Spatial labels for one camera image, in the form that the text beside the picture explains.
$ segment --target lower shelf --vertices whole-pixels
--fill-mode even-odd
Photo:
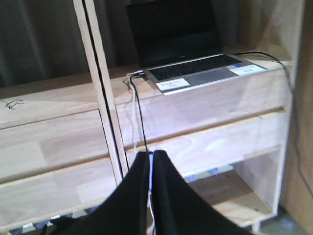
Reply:
[[[234,170],[189,185],[214,209],[241,227],[276,215]]]

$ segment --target wooden shelving unit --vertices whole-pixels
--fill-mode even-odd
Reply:
[[[0,89],[1,98],[24,102],[14,114],[0,110],[0,161],[10,166],[0,169],[0,232],[99,204],[134,159],[132,96],[122,81],[136,65],[109,71],[93,1],[85,1],[89,25],[82,0],[73,3],[91,76]],[[239,1],[239,48],[277,56],[288,66],[292,84],[303,4]],[[233,165],[232,172],[191,187],[238,225],[258,230],[277,213],[291,94],[279,64],[250,59],[268,71],[170,96],[150,81],[134,82],[149,147],[165,149],[183,176]],[[140,131],[139,125],[134,128]],[[86,133],[89,139],[82,137]],[[53,204],[43,206],[46,200]],[[27,212],[21,213],[26,203]]]

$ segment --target wall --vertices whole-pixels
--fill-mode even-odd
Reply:
[[[302,169],[313,188],[313,1],[306,1],[301,50],[296,82],[300,137],[299,149]],[[281,205],[308,233],[313,234],[313,198],[301,180],[297,170],[294,149],[295,125],[291,120],[288,154],[285,162]]]

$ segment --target laptop keyboard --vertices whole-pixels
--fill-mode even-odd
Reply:
[[[182,64],[151,69],[149,71],[156,77],[157,80],[161,81],[168,78],[216,69],[237,63],[241,63],[241,61],[223,54]]]

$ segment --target floor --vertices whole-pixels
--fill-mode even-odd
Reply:
[[[34,229],[34,227],[29,226],[24,228],[23,231],[25,235],[39,235],[40,230],[30,231]],[[256,235],[309,235],[304,231],[297,223],[293,221],[293,219],[282,209],[280,208],[279,214],[277,217],[269,219],[267,221],[262,222],[261,231],[259,233],[255,233]]]
[[[192,175],[186,177],[186,181],[192,182],[201,178],[209,177],[211,175],[216,175],[225,171],[232,170],[233,167],[230,165],[226,165],[220,168],[212,169],[201,174]],[[85,210],[85,211],[75,211],[70,217],[80,217],[87,215],[87,213],[92,212],[94,209]],[[42,227],[39,223],[35,225],[35,227]],[[33,225],[25,226],[23,229],[19,229],[19,231],[12,231],[12,233],[5,233],[0,235],[19,235],[21,230],[24,235],[39,235],[41,230],[35,230]],[[53,226],[50,226],[47,231],[47,235],[53,230]],[[309,235],[303,228],[301,228],[283,209],[280,208],[278,212],[278,216],[267,221],[261,223],[260,232],[254,233],[256,235]]]

